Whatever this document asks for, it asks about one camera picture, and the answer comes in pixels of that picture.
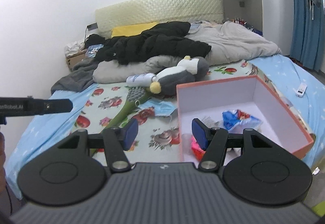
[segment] blue bed sheet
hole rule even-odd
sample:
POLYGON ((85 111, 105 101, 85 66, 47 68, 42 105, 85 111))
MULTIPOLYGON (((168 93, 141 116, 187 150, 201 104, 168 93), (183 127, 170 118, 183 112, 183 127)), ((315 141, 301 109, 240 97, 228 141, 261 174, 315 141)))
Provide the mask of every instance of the blue bed sheet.
POLYGON ((17 147, 5 166, 8 185, 18 199, 22 194, 17 186, 19 170, 30 160, 64 139, 70 132, 85 103, 98 84, 92 84, 81 93, 56 91, 50 99, 68 98, 73 103, 69 113, 35 116, 23 133, 17 147))
POLYGON ((279 54, 255 58, 249 62, 272 80, 316 134, 312 149, 303 158, 303 161, 312 167, 325 155, 325 86, 289 58, 279 54), (307 85, 302 98, 295 95, 300 83, 307 85))

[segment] yellow pillow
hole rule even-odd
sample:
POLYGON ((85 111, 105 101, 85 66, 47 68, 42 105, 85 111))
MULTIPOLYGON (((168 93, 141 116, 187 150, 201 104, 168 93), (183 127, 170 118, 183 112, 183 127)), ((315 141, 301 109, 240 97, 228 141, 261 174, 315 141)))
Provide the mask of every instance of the yellow pillow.
POLYGON ((158 22, 144 23, 144 24, 136 24, 136 25, 128 25, 115 27, 112 29, 112 37, 115 36, 134 36, 140 34, 142 31, 152 28, 157 25, 158 22))

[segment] cream headboard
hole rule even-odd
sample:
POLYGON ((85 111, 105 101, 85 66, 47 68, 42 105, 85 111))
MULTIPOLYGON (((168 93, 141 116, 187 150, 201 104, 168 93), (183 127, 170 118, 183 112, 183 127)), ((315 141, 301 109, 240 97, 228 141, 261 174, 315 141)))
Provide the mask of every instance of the cream headboard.
POLYGON ((95 11, 102 36, 117 26, 153 21, 223 20, 222 0, 130 0, 95 11))

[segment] white remote control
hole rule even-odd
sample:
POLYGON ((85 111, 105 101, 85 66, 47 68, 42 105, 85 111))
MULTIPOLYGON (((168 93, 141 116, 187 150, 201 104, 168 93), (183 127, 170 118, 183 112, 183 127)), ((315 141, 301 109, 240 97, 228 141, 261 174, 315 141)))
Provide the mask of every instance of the white remote control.
POLYGON ((296 96, 303 97, 305 91, 306 91, 307 85, 305 83, 301 83, 298 87, 298 90, 296 91, 296 96))

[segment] black jacket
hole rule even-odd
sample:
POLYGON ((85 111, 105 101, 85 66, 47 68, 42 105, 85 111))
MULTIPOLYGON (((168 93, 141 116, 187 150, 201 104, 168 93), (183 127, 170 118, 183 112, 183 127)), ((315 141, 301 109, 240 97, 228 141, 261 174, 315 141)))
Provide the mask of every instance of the black jacket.
POLYGON ((184 38, 190 26, 188 22, 172 21, 157 24, 136 36, 113 37, 98 50, 95 60, 118 60, 119 64, 126 65, 129 62, 145 62, 158 55, 205 57, 211 46, 184 38))

